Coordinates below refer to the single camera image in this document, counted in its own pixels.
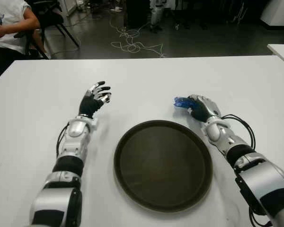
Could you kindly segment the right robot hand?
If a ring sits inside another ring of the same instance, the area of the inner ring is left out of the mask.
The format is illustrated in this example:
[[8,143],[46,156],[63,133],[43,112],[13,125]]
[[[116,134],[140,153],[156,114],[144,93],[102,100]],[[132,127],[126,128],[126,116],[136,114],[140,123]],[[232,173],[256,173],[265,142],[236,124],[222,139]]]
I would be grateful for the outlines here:
[[190,115],[198,121],[207,122],[211,117],[221,118],[221,112],[217,104],[211,99],[202,95],[190,95],[188,98],[192,101],[189,107]]

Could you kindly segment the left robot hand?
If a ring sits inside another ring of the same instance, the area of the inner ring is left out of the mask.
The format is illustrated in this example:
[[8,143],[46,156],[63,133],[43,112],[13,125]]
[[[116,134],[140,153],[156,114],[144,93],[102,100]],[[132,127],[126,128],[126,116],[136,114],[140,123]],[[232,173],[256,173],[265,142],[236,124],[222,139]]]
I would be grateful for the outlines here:
[[95,112],[110,102],[110,89],[110,86],[105,86],[105,81],[97,82],[88,88],[80,103],[79,115],[92,119]]

